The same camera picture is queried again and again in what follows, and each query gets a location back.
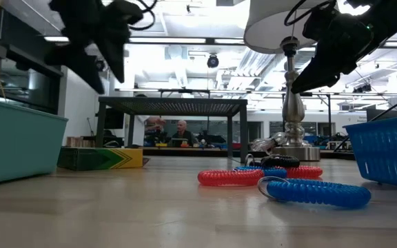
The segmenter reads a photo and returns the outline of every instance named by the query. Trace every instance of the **cardboard box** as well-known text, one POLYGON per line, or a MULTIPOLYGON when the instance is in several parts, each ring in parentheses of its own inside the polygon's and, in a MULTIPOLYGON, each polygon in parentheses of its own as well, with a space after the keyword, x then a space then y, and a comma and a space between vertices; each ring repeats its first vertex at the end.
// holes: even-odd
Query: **cardboard box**
POLYGON ((62 147, 58 167, 75 171, 142 167, 142 149, 62 147))

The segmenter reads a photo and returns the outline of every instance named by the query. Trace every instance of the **teal plastic bin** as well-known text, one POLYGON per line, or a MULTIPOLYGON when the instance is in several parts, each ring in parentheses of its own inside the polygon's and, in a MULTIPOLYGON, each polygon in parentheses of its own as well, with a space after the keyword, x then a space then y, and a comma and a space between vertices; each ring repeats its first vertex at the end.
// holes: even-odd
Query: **teal plastic bin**
POLYGON ((0 103, 0 182, 55 171, 67 119, 0 103))

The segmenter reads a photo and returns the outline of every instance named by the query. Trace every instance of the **wooden table surface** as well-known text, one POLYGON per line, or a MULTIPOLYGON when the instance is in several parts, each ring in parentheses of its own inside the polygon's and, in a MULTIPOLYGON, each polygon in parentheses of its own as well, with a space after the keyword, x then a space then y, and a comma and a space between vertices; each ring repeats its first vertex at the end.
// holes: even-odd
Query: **wooden table surface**
POLYGON ((397 248, 397 187, 360 177, 354 161, 322 160, 323 180, 372 192, 363 209, 277 203, 256 187, 204 187, 226 158, 152 157, 144 167, 0 184, 0 248, 397 248))

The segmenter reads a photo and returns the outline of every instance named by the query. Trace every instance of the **black cable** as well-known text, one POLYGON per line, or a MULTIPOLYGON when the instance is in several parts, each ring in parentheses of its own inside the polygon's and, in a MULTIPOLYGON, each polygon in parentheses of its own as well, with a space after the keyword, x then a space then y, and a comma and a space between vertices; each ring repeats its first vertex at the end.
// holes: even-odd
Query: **black cable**
POLYGON ((289 18, 295 13, 295 11, 298 10, 299 7, 302 6, 303 3, 305 3, 306 0, 300 0, 290 11, 289 14, 287 14, 286 18, 284 19, 284 25, 285 26, 290 26, 290 25, 294 25, 295 23, 301 21, 301 19, 303 19, 304 17, 306 17, 308 14, 312 13, 315 9, 317 8, 321 8, 323 6, 329 5, 329 7, 333 7, 336 4, 336 0, 327 0, 324 1, 320 4, 318 4, 317 6, 311 8, 310 10, 304 12, 304 14, 302 14, 299 17, 296 17, 293 21, 289 22, 289 18))
MULTIPOLYGON (((368 121, 368 122, 378 120, 378 119, 379 119, 380 117, 382 117, 384 114, 386 114, 386 113, 388 113, 389 111, 395 109, 396 107, 397 107, 397 104, 391 106, 388 110, 385 110, 384 112, 380 113, 378 116, 376 116, 375 118, 373 118, 372 120, 370 120, 370 121, 368 121)), ((346 141, 348 141, 349 139, 350 139, 350 136, 348 136, 347 138, 345 138, 345 139, 343 140, 343 142, 341 142, 341 144, 339 144, 339 146, 335 148, 334 152, 337 152, 338 149, 339 149, 339 147, 341 147, 342 145, 344 145, 344 143, 345 143, 346 141)))
POLYGON ((152 9, 156 6, 156 3, 157 3, 158 0, 154 0, 154 2, 152 3, 151 6, 148 6, 143 0, 137 0, 137 1, 139 3, 141 3, 143 5, 143 7, 145 7, 145 9, 142 10, 142 12, 144 14, 146 12, 149 12, 151 14, 152 23, 147 25, 147 26, 145 26, 145 27, 141 27, 141 28, 130 26, 130 29, 134 30, 134 31, 144 31, 144 30, 147 30, 147 29, 151 28, 156 23, 156 15, 153 13, 152 9))

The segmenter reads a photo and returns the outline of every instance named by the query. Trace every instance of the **black metal frame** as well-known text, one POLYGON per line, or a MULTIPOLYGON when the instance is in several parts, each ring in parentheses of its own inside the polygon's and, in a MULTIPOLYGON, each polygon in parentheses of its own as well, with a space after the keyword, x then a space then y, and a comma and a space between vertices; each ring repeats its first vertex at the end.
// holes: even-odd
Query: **black metal frame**
POLYGON ((110 106, 116 110, 122 111, 124 114, 129 114, 130 125, 128 131, 128 146, 132 145, 134 132, 134 117, 136 115, 153 115, 153 116, 218 116, 227 117, 227 156, 232 158, 232 119, 235 115, 240 113, 240 133, 241 133, 241 163, 245 162, 247 156, 247 100, 245 99, 179 99, 179 98, 140 98, 140 97, 99 97, 99 114, 97 119, 97 133, 96 133, 96 147, 103 147, 103 130, 105 127, 105 113, 106 107, 110 106), (209 104, 209 105, 233 105, 228 112, 219 114, 208 113, 193 113, 186 111, 175 110, 148 110, 135 112, 130 108, 124 107, 122 103, 181 103, 181 104, 209 104))

